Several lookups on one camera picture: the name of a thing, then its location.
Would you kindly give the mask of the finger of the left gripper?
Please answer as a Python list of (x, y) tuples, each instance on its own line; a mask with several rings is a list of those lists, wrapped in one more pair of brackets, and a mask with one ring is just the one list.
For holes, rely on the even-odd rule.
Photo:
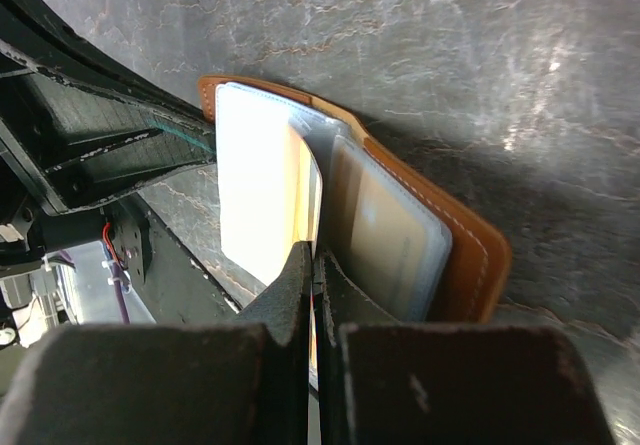
[(90, 44), (1, 42), (1, 204), (95, 209), (215, 163), (212, 127)]

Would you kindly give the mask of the brown leather card holder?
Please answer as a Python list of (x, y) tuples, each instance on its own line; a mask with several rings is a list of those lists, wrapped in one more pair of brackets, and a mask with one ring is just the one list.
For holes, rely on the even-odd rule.
[(404, 190), (433, 211), (452, 233), (452, 252), (427, 318), (446, 322), (489, 321), (503, 292), (512, 260), (511, 246), (498, 229), (400, 160), (375, 139), (351, 111), (308, 92), (258, 78), (204, 75), (198, 80), (198, 91), (208, 121), (214, 120), (216, 87), (227, 82), (286, 97), (346, 123), (366, 153)]

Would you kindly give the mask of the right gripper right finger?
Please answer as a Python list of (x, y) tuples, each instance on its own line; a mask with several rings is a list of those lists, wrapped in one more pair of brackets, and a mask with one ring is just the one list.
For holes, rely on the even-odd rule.
[(610, 444), (586, 364), (543, 326), (401, 323), (317, 258), (326, 444)]

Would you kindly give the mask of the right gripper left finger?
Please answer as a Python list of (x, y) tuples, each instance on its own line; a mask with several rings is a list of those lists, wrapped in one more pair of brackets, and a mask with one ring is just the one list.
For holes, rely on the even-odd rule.
[(313, 260), (229, 321), (71, 325), (48, 332), (1, 406), (5, 444), (303, 444)]

